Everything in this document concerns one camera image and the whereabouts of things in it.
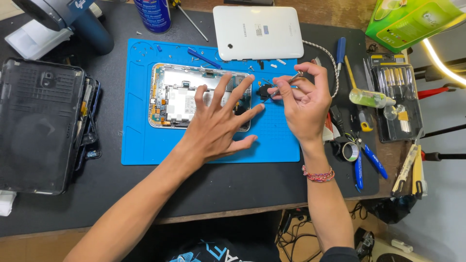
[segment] blue pliers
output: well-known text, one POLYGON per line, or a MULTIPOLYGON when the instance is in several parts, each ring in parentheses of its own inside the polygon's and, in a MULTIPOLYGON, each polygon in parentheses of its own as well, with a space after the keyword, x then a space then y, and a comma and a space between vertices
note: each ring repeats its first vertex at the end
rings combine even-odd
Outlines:
POLYGON ((372 152, 371 149, 363 142, 362 139, 357 138, 355 141, 357 147, 359 148, 359 156, 356 160, 355 171, 356 171, 356 187, 361 190, 363 188, 363 162, 361 153, 362 151, 366 152, 366 155, 374 163, 374 165, 379 170, 383 178, 388 179, 387 171, 385 171, 384 166, 380 163, 377 156, 372 152))

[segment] white braided cable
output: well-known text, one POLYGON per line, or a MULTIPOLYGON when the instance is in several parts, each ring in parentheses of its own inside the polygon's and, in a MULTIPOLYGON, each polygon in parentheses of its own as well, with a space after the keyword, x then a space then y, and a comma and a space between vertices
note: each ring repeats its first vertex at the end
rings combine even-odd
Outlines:
POLYGON ((314 43, 311 43, 311 42, 308 42, 308 41, 305 41, 305 40, 303 40, 302 42, 306 43, 306 44, 308 44, 310 46, 322 49, 325 53, 327 53, 329 55, 330 59, 332 60, 333 69, 335 70, 335 80, 336 80, 336 89, 335 89, 335 93, 332 95, 332 98, 335 98, 336 94, 338 93, 338 88, 340 87, 340 82, 338 81, 338 73, 336 72, 336 63, 335 63, 335 60, 333 59, 332 54, 327 49, 321 47, 320 45, 317 45, 317 44, 314 44, 314 43))

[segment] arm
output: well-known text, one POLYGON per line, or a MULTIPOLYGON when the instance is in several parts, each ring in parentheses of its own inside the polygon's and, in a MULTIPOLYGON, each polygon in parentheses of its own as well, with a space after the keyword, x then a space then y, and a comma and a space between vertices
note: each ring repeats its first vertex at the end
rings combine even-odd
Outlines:
POLYGON ((225 74, 214 91, 210 107, 199 86, 194 97, 196 113, 181 141, 144 180, 116 202, 65 258, 65 262, 116 262, 122 260, 141 240, 158 212, 176 189, 205 162, 251 147, 257 136, 232 141, 246 121, 264 108, 259 104, 240 116, 232 108, 254 80, 250 75, 234 89, 224 107, 220 105, 226 84, 225 74))
MULTIPOLYGON (((309 62, 296 65, 295 70, 314 75, 315 85, 300 77, 292 82, 298 88, 291 88, 287 82, 290 76, 274 78, 280 89, 274 99, 283 99, 287 123, 301 144, 307 172, 327 173, 330 166, 322 144, 323 126, 332 102, 327 71, 309 62)), ((335 180, 319 183, 308 179, 307 184, 309 213, 322 252, 331 247, 354 248, 351 217, 335 180)))

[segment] green box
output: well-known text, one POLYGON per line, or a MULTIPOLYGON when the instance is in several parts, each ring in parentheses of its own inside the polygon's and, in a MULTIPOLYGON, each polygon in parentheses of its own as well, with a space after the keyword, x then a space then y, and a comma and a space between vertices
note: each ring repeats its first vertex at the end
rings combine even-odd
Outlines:
POLYGON ((398 53, 465 18, 449 0, 378 0, 366 35, 398 53))

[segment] hand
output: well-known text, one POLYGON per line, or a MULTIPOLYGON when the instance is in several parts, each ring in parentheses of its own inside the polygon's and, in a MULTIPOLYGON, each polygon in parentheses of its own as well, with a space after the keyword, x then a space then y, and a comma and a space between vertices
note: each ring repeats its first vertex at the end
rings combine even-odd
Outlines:
MULTIPOLYGON (((280 94, 273 99, 283 99, 288 127, 301 145, 309 142, 322 144, 323 126, 332 103, 327 70, 309 62, 295 65, 295 70, 313 75, 315 85, 304 77, 298 77, 291 83, 298 88, 291 88, 288 84, 291 76, 276 77, 273 82, 278 86, 280 94)), ((272 94, 276 90, 269 88, 267 92, 272 94)))
POLYGON ((215 88, 210 106, 206 106, 203 100, 207 86, 198 87, 194 96, 196 113, 185 135, 176 146, 180 151, 188 152, 189 157, 194 158, 200 165, 250 148, 257 139, 256 135, 250 135, 243 140, 233 141, 233 135, 241 125, 260 113, 264 109, 264 104, 260 103, 240 116, 233 114, 233 107, 255 79, 254 75, 249 75, 232 91, 225 106, 222 107, 220 102, 231 78, 231 73, 222 76, 215 88))

